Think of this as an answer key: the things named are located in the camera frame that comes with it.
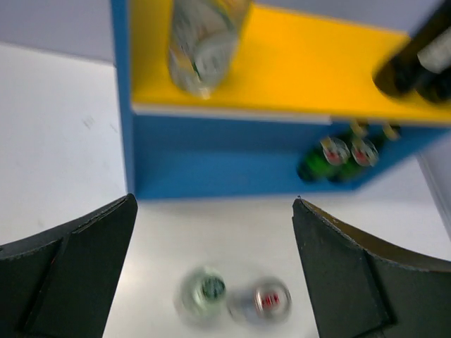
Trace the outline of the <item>Red Bull can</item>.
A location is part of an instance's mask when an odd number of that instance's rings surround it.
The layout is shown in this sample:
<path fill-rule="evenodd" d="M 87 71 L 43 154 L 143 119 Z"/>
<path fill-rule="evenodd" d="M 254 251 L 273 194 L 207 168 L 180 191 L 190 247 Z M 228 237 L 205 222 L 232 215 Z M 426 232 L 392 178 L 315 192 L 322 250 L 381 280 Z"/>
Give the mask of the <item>Red Bull can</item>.
<path fill-rule="evenodd" d="M 250 325 L 278 325 L 291 314 L 286 284 L 276 277 L 259 278 L 229 294 L 227 309 L 233 320 Z"/>

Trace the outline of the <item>Coca-Cola bottle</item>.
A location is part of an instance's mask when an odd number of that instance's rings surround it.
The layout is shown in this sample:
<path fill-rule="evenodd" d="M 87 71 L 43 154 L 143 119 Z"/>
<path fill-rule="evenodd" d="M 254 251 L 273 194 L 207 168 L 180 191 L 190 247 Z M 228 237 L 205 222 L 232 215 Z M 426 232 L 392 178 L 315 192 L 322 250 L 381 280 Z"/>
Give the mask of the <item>Coca-Cola bottle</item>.
<path fill-rule="evenodd" d="M 388 96 L 400 97 L 450 67 L 450 2 L 441 1 L 411 39 L 376 72 L 373 82 Z"/>

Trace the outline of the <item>clear water bottle front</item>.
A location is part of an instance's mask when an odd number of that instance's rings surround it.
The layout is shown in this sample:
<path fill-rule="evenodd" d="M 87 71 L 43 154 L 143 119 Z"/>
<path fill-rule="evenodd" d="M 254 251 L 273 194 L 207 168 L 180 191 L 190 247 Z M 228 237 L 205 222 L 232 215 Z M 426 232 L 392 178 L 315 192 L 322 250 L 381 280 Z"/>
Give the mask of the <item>clear water bottle front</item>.
<path fill-rule="evenodd" d="M 251 1 L 173 2 L 168 71 L 185 92 L 207 99 L 229 73 Z"/>

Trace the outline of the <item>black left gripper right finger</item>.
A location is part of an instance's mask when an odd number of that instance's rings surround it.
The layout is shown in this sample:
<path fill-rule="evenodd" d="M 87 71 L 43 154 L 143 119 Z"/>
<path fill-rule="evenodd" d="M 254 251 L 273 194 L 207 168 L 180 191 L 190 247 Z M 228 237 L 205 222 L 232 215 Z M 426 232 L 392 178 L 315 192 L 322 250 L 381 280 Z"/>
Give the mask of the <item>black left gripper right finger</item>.
<path fill-rule="evenodd" d="M 353 227 L 305 199 L 292 223 L 320 337 L 449 337 L 450 262 Z"/>

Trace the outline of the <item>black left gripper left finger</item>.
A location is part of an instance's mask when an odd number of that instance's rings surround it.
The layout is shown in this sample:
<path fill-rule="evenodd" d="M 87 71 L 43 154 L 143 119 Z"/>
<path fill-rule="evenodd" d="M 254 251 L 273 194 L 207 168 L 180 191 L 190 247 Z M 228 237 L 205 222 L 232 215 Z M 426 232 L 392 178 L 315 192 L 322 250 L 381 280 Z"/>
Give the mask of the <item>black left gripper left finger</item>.
<path fill-rule="evenodd" d="M 137 209 L 127 194 L 1 245 L 1 336 L 102 337 Z"/>

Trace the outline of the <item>clear water bottle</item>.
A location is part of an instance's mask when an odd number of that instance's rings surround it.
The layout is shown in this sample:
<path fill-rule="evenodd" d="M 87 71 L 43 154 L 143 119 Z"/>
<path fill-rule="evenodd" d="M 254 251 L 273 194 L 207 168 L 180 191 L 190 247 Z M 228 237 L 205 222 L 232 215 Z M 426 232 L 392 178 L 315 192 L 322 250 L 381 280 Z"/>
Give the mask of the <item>clear water bottle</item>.
<path fill-rule="evenodd" d="M 217 269 L 200 266 L 181 280 L 175 295 L 175 309 L 186 323 L 210 325 L 220 316 L 227 291 L 225 280 Z"/>
<path fill-rule="evenodd" d="M 207 99 L 229 73 L 251 1 L 173 2 L 168 71 L 185 92 Z"/>

